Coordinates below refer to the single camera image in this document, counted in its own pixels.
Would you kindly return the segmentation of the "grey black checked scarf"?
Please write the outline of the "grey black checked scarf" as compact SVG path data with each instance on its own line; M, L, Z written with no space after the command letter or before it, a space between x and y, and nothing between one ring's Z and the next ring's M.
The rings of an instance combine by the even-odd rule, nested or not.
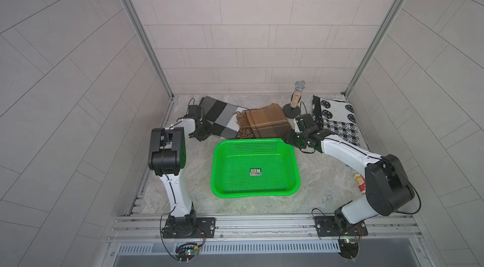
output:
M212 124L211 134L224 139L235 139L239 133L237 115L246 108L225 103L223 101L206 96L201 99L200 107L204 112L204 118Z

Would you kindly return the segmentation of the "black white houndstooth scarf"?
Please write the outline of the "black white houndstooth scarf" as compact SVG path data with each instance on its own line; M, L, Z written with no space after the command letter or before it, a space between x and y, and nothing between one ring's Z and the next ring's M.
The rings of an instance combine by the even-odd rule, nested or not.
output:
M312 116L319 129L329 130L345 141L360 146L354 108L350 103L313 96Z

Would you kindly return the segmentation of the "brown plaid scarf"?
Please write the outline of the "brown plaid scarf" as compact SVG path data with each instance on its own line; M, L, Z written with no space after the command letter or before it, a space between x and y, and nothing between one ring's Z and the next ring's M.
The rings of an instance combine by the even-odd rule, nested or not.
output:
M236 112L239 132L236 139L283 138L292 130L279 104Z

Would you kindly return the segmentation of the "green plastic basket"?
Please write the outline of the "green plastic basket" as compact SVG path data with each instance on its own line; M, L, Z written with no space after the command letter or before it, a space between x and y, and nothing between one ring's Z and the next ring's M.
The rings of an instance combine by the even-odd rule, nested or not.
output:
M250 170L261 168L261 176ZM280 138L226 140L213 153L210 187L219 198L291 196L301 186L294 147Z

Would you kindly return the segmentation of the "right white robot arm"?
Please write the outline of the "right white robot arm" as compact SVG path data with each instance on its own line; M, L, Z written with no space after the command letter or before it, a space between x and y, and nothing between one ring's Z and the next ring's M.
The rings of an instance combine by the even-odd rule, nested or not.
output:
M366 193L339 207L334 213L334 224L339 231L377 215L400 213L402 206L418 199L422 201L398 159L394 155L381 156L366 151L339 137L330 130L320 129L312 116L295 118L297 130L288 130L283 141L300 150L312 148L315 152L332 156L360 174L366 184Z

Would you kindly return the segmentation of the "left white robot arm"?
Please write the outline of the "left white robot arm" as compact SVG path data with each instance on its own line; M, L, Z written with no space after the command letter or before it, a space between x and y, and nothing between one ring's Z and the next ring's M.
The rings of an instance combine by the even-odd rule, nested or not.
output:
M165 187L170 212L166 226L176 230L195 230L197 216L185 188L186 139L206 137L210 129L199 118L179 118L176 123L151 131L147 164Z

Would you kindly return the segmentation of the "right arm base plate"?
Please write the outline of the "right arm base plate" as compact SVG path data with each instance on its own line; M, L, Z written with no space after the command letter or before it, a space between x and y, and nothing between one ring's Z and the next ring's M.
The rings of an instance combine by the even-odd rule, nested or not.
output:
M355 237L361 239L368 236L368 229L364 221L357 224L349 224L345 227L341 227L335 220L334 216L316 215L314 218L316 232L318 237Z

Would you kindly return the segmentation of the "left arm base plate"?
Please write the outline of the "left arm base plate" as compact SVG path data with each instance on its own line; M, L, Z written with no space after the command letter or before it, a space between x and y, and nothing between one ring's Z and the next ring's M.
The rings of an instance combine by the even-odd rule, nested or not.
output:
M161 234L164 239L213 238L215 227L214 217L169 216L161 228Z

